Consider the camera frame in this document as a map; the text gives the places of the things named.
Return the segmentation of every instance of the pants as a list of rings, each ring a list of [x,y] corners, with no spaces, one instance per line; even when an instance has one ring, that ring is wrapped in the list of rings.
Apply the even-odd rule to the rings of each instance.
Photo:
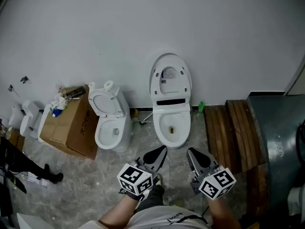
[[[164,205],[163,194],[164,189],[161,185],[154,186],[149,192],[147,199],[141,202],[139,207],[134,211],[134,214],[147,208]]]
[[[40,168],[37,164],[26,157],[18,148],[1,137],[0,146],[0,166],[9,165],[11,172],[31,172],[37,177],[55,182],[58,180],[56,175],[52,174],[49,170]]]

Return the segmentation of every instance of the white box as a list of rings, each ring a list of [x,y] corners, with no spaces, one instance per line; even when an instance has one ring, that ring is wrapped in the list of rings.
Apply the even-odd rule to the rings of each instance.
[[[153,186],[151,173],[129,164],[124,165],[117,178],[122,188],[137,196]]]
[[[212,200],[226,194],[234,185],[236,179],[229,168],[205,177],[199,190]]]

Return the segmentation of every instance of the cardboard box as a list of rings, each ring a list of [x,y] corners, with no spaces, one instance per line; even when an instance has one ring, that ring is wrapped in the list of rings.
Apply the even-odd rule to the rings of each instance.
[[[66,92],[78,87],[66,88]],[[88,101],[89,88],[80,99],[72,99],[67,108],[58,116],[50,112],[43,125],[40,138],[57,149],[75,156],[94,159],[97,151],[95,131],[98,116]]]
[[[24,138],[25,137],[21,136],[20,131],[17,131],[13,128],[11,128],[11,130],[9,130],[6,134],[6,139],[8,139],[9,142],[20,151],[23,149]]]

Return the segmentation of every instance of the gray marble floor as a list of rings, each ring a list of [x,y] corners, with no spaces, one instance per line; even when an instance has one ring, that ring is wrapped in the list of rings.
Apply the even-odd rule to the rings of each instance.
[[[207,208],[206,198],[195,196],[189,182],[192,173],[186,159],[186,150],[196,147],[208,150],[203,114],[193,112],[191,132],[187,142],[179,149],[169,150],[167,159],[160,169],[165,188],[164,204],[178,205],[202,213]],[[145,148],[159,147],[153,124],[141,126],[133,124],[129,149],[121,154],[98,148],[95,160],[67,155],[56,148],[26,138],[26,155],[44,167],[49,164],[53,172],[64,174],[63,182],[47,186],[29,181],[29,177],[19,174],[28,193],[23,194],[10,185],[14,213],[40,216],[56,229],[76,229],[89,220],[98,220],[122,197],[118,194],[120,185],[116,178],[125,163],[137,157]],[[227,204],[240,218],[246,210],[246,177],[235,176],[237,183],[225,196]],[[207,211],[204,217],[211,222]]]

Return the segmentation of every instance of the person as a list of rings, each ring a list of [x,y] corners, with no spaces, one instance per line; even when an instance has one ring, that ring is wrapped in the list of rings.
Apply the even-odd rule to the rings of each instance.
[[[195,212],[163,205],[164,189],[159,175],[158,178],[158,183],[137,209],[140,197],[127,192],[99,221],[89,221],[79,229],[210,228],[205,219]],[[213,201],[208,198],[208,204],[213,218],[213,229],[241,229],[238,220],[226,207],[223,199]]]
[[[26,157],[18,148],[11,144],[8,140],[1,136],[0,138],[0,168],[7,169],[11,172],[31,172],[38,177],[38,179],[49,180],[57,184],[63,179],[63,174],[53,174],[50,171],[49,165],[45,165],[44,169],[40,168],[32,160]]]

